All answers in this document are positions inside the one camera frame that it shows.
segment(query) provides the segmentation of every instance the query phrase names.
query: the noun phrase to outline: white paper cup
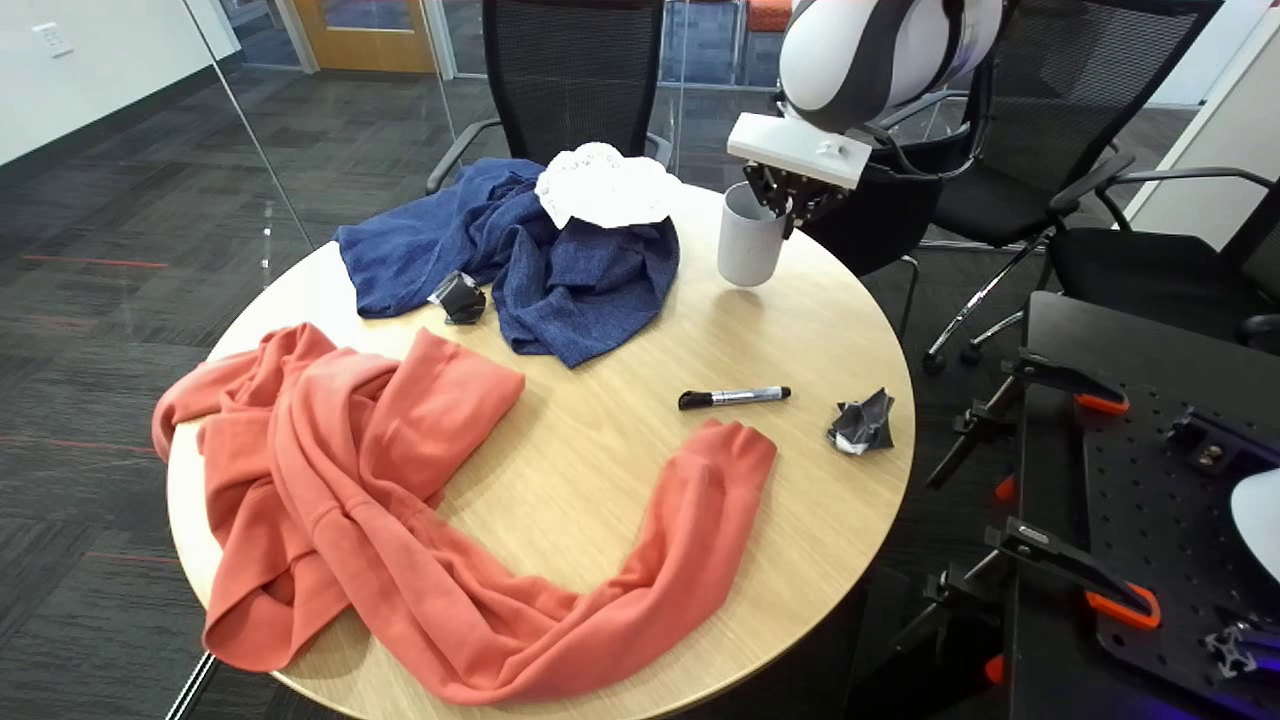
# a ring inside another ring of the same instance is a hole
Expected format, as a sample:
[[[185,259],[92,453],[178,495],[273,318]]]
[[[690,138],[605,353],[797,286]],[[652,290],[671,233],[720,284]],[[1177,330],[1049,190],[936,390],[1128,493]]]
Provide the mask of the white paper cup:
[[[786,219],[758,199],[749,178],[730,184],[720,204],[720,274],[736,286],[758,286],[772,274],[782,246]]]

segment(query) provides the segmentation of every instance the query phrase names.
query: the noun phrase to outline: navy blue cloth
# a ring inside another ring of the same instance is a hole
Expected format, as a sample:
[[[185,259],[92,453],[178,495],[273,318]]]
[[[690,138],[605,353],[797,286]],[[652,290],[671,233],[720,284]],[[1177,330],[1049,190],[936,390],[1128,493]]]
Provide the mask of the navy blue cloth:
[[[649,326],[678,280],[671,219],[563,228],[538,199],[540,163],[482,158],[411,204],[338,233],[360,316],[401,316],[449,271],[493,284],[503,341],[579,367]]]

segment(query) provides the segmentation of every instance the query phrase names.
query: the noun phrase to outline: orange cloth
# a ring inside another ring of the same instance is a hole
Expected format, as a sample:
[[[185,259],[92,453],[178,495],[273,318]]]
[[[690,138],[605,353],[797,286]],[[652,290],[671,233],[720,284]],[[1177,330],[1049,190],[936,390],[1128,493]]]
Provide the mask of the orange cloth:
[[[173,427],[207,414],[224,565],[206,642],[273,671],[358,607],[437,694],[497,704],[613,685],[710,618],[752,533],[772,438],[710,420],[666,464],[626,566],[576,597],[503,571],[437,513],[519,388],[517,373],[430,330],[396,364],[342,353],[310,325],[178,381],[153,443],[167,457]]]

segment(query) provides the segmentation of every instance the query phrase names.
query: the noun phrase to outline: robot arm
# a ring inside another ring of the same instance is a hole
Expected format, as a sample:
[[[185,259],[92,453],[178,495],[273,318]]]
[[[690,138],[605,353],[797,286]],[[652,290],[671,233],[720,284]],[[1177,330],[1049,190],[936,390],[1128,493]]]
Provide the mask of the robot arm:
[[[782,49],[786,117],[745,113],[730,150],[776,212],[862,184],[875,138],[995,44],[1003,0],[809,0]]]

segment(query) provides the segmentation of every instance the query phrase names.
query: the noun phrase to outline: round table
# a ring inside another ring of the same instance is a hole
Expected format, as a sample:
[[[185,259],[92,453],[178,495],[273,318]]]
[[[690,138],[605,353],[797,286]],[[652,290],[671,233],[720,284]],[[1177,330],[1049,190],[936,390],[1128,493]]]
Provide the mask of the round table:
[[[899,341],[870,286],[805,234],[786,243],[770,284],[752,290],[724,284],[716,228],[720,190],[684,188],[680,274],[662,318],[576,373],[553,356],[517,356],[493,308],[482,325],[449,325],[437,305],[360,318],[338,243],[315,246],[239,312],[213,356],[313,318],[338,345],[365,353],[406,356],[430,326],[519,367],[519,403],[449,482],[440,513],[513,571],[538,571],[560,586],[583,593],[621,566],[662,464],[710,414],[745,420],[782,449],[724,607],[613,687],[451,706],[417,685],[358,612],[275,671],[285,685],[351,716],[662,716],[752,676],[850,597],[882,550],[911,475],[917,400]],[[690,388],[758,383],[787,383],[792,400],[678,411]],[[837,403],[875,388],[896,400],[894,449],[842,457],[829,438]],[[206,513],[196,425],[178,430],[167,457],[167,519],[178,556],[207,599],[221,542]]]

